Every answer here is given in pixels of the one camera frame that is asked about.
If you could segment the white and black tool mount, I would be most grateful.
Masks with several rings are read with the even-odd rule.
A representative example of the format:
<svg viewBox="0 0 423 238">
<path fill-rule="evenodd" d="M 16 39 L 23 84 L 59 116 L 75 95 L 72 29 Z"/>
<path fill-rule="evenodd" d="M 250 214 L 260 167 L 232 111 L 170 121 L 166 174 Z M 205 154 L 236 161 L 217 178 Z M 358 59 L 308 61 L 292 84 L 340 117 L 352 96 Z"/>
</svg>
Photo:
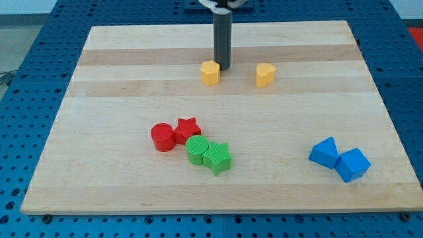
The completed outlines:
<svg viewBox="0 0 423 238">
<path fill-rule="evenodd" d="M 205 8 L 209 9 L 212 13 L 217 15 L 228 15 L 232 10 L 246 4 L 247 0 L 234 0 L 234 1 L 212 1 L 212 0 L 198 0 L 198 2 Z"/>
</svg>

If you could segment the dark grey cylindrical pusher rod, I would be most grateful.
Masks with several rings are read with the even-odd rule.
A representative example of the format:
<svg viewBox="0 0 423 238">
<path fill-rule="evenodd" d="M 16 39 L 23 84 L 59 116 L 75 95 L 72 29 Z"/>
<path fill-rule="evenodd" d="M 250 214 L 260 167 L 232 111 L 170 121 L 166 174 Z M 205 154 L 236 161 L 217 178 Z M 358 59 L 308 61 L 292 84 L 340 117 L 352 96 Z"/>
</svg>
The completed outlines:
<svg viewBox="0 0 423 238">
<path fill-rule="evenodd" d="M 214 61 L 220 65 L 220 70 L 227 70 L 231 66 L 231 30 L 232 12 L 213 14 Z"/>
</svg>

